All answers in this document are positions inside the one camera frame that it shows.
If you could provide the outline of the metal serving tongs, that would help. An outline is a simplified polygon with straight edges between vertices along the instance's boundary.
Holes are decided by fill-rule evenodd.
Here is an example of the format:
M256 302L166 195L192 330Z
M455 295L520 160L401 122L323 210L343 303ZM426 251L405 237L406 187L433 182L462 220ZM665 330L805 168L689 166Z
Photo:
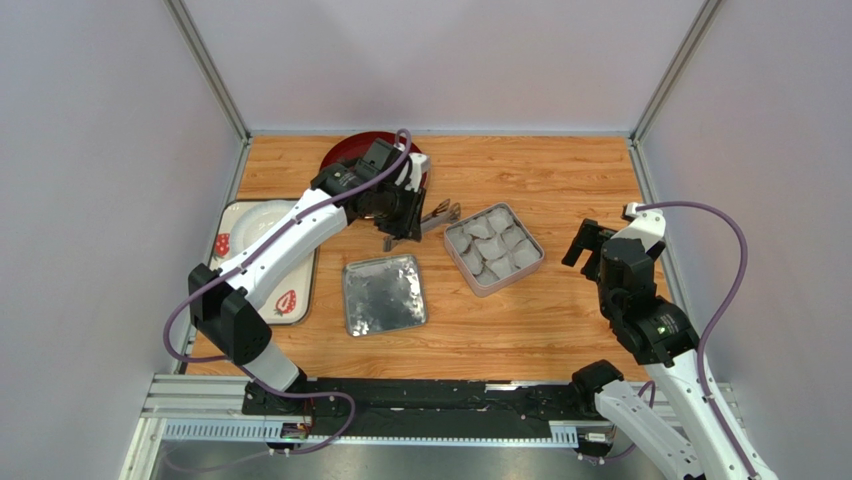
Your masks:
M420 230L423 235L437 229L442 225L450 225L461 218L461 204L452 202L450 199L442 201L434 210L421 218ZM410 239L397 239L391 235L384 237L382 251L391 252L402 243L410 242Z

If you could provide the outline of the silver square tin lid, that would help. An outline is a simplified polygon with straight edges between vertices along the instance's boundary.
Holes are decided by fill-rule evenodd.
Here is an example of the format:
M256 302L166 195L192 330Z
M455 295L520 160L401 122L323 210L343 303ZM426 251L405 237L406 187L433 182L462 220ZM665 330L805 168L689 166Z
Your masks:
M342 292L344 324L352 337L417 328L429 319L419 264L410 254L346 265Z

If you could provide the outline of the pink square chocolate tin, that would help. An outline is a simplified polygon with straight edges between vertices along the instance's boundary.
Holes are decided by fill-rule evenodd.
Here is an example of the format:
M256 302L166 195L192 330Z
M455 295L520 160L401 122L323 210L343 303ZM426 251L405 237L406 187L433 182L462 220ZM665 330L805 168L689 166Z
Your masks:
M545 258L543 247L505 202L447 226L444 246L480 298L535 273Z

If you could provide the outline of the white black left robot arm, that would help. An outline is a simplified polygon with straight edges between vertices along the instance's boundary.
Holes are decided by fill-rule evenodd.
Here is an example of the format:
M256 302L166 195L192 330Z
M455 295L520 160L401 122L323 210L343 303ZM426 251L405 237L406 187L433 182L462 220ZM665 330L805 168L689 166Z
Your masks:
M274 391L302 377L258 310L305 258L358 219L371 218L394 240L421 241L430 159L412 146L400 129L393 141L377 139L355 160L328 165L259 240L215 269L201 264L190 272L185 307L222 359Z

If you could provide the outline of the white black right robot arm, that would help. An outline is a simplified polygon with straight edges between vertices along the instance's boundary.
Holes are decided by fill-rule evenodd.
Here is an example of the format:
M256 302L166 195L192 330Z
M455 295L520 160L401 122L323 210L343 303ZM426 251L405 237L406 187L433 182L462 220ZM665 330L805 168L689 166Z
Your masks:
M635 216L620 231L586 219L562 262L573 266L590 253L581 272L597 285L603 317L681 427L662 419L604 360L573 374L574 397L625 433L668 479L774 479L712 382L687 314L657 293L655 262L665 248L664 231L658 211Z

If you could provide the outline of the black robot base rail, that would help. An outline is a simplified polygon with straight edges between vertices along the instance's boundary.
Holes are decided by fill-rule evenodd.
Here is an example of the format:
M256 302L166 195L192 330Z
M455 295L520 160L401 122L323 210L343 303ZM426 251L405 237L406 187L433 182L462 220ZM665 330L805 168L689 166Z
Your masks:
M241 412L308 420L313 439L341 431L346 439L545 440L560 422L604 421L572 384L320 377L294 390L288 399L251 382Z

